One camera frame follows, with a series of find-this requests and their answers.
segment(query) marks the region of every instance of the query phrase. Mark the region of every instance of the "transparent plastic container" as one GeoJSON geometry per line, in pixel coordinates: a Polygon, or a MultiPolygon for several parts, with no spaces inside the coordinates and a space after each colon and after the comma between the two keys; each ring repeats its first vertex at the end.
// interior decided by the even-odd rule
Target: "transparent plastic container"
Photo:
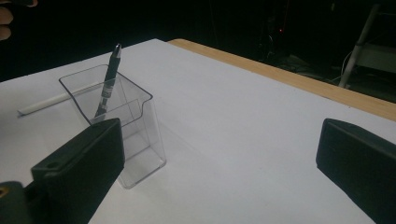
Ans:
{"type": "Polygon", "coordinates": [[[95,117],[101,101],[107,65],[99,65],[60,78],[61,84],[75,102],[81,120],[92,125],[103,119],[119,118],[124,144],[125,164],[120,183],[130,189],[165,166],[157,117],[152,95],[120,73],[114,82],[106,113],[95,117]]]}

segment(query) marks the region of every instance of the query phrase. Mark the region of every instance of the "wooden table edge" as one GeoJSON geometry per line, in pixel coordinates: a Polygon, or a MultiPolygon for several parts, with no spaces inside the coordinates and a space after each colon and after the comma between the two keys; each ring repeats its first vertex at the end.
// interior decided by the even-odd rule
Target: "wooden table edge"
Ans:
{"type": "Polygon", "coordinates": [[[283,82],[298,89],[312,92],[343,105],[358,108],[379,117],[396,121],[396,104],[355,91],[343,89],[325,82],[303,77],[294,73],[243,58],[218,49],[200,45],[185,39],[174,39],[168,43],[204,55],[217,61],[228,63],[256,74],[283,82]]]}

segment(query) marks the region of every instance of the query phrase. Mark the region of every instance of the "pen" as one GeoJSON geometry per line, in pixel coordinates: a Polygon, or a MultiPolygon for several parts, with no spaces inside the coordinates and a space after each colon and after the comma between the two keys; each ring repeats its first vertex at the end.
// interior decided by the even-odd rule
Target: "pen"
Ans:
{"type": "Polygon", "coordinates": [[[110,56],[110,61],[108,62],[108,68],[105,76],[105,83],[102,89],[102,96],[96,110],[94,122],[98,122],[105,119],[105,113],[107,111],[107,100],[111,97],[111,92],[113,91],[115,78],[117,74],[117,70],[120,64],[120,56],[121,56],[121,44],[118,44],[113,53],[110,56]]]}

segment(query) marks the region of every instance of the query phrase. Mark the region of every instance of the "table surface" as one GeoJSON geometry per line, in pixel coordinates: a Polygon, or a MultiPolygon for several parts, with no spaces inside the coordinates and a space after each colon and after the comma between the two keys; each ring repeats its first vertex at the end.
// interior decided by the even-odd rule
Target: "table surface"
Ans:
{"type": "MultiPolygon", "coordinates": [[[[21,118],[17,109],[64,93],[59,77],[109,55],[0,83],[1,182],[27,185],[32,166],[84,129],[70,101],[21,118]]],[[[313,94],[322,87],[305,82],[315,80],[185,40],[128,47],[119,71],[154,95],[167,164],[132,189],[116,182],[91,223],[373,223],[315,157],[326,118],[396,143],[390,105],[340,104],[351,96],[337,92],[357,93],[313,94]]]]}

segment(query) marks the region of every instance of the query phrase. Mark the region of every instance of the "white table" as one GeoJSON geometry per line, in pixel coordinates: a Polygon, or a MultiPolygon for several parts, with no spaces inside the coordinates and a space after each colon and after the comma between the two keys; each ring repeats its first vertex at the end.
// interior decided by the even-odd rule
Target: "white table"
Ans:
{"type": "MultiPolygon", "coordinates": [[[[83,130],[71,102],[18,118],[64,90],[58,78],[109,54],[0,83],[0,181],[83,130]]],[[[119,71],[154,95],[167,164],[132,189],[115,183],[91,223],[373,223],[316,166],[326,118],[396,143],[396,122],[160,40],[122,51],[119,71]]]]}

